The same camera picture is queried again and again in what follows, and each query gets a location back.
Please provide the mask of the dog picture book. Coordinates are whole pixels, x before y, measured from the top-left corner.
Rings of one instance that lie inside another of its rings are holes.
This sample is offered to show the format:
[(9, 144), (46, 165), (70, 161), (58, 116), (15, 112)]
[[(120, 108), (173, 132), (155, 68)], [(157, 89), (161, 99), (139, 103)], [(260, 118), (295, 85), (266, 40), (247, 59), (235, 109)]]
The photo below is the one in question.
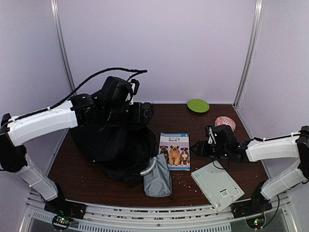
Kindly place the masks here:
[(165, 156), (171, 171), (190, 170), (188, 133), (160, 133), (159, 154)]

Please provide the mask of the black student backpack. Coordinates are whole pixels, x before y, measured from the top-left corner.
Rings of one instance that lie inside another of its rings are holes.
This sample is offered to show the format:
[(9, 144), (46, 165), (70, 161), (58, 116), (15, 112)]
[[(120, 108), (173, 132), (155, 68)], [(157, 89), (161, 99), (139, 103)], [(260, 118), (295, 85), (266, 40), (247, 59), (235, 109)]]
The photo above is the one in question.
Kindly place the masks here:
[(113, 181), (123, 181), (129, 187), (143, 182), (140, 172), (155, 156), (156, 135), (147, 127), (107, 127), (97, 124), (70, 129), (78, 150), (94, 162), (97, 169)]

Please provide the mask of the grey notebook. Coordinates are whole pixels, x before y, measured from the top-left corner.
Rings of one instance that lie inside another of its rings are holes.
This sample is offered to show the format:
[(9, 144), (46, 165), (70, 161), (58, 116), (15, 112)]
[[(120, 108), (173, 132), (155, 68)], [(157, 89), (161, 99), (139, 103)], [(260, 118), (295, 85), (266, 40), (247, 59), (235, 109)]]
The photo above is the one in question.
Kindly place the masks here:
[(244, 191), (217, 161), (192, 172), (191, 177), (218, 213), (244, 195)]

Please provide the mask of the grey pencil pouch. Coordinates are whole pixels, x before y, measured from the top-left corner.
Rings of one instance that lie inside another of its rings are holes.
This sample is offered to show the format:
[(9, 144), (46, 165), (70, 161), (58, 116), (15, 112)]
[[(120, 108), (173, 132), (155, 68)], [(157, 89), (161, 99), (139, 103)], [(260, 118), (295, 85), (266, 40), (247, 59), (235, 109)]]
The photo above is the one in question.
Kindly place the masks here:
[(164, 154), (150, 159), (147, 168), (140, 172), (143, 177), (145, 195), (163, 198), (172, 195), (172, 180)]

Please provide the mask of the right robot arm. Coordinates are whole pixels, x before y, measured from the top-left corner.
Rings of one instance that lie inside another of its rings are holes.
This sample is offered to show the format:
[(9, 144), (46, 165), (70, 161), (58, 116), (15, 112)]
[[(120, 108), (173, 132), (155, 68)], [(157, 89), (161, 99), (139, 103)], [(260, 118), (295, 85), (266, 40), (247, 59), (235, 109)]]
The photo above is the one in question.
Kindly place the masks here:
[(295, 158), (289, 168), (260, 184), (254, 198), (248, 201), (248, 210), (258, 213), (276, 195), (309, 181), (309, 128), (275, 138), (257, 138), (238, 142), (228, 125), (207, 126), (207, 140), (199, 140), (190, 150), (199, 157), (212, 161), (226, 159), (236, 163), (259, 160)]

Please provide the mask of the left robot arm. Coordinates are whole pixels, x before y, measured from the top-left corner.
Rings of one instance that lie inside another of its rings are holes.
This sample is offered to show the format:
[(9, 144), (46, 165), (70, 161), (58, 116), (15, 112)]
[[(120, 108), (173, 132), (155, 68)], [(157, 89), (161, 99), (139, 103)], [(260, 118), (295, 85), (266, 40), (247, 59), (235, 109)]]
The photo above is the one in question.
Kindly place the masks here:
[(108, 108), (89, 94), (73, 96), (59, 106), (28, 115), (5, 114), (0, 129), (0, 164), (3, 170), (19, 175), (50, 202), (58, 214), (64, 215), (70, 207), (63, 199), (60, 186), (41, 173), (27, 154), (24, 143), (59, 130), (98, 125), (98, 133), (103, 134), (104, 145), (110, 153), (109, 157), (99, 156), (106, 162), (124, 149), (129, 131), (147, 126), (153, 114), (153, 106), (148, 102), (122, 101), (119, 106)]

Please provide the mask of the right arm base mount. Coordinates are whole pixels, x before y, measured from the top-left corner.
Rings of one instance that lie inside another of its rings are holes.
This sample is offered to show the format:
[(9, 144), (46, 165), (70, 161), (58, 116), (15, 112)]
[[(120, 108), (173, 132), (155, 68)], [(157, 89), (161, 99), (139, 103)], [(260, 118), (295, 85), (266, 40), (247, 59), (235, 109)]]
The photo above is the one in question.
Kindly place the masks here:
[(231, 204), (233, 217), (246, 217), (246, 224), (250, 229), (264, 228), (267, 225), (265, 212), (272, 209), (270, 200), (267, 200), (261, 193), (264, 183), (265, 181), (256, 187), (249, 200)]

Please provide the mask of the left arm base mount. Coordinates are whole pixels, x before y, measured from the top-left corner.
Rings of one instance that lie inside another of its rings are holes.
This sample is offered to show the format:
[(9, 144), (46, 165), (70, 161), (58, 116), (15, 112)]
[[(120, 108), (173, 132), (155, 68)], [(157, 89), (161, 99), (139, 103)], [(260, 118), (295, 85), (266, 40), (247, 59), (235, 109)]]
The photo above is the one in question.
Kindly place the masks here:
[(62, 232), (69, 228), (74, 219), (84, 218), (86, 205), (67, 201), (58, 183), (56, 183), (56, 188), (58, 193), (55, 199), (47, 201), (41, 197), (41, 200), (45, 203), (44, 210), (55, 214), (52, 219), (52, 226), (57, 231)]

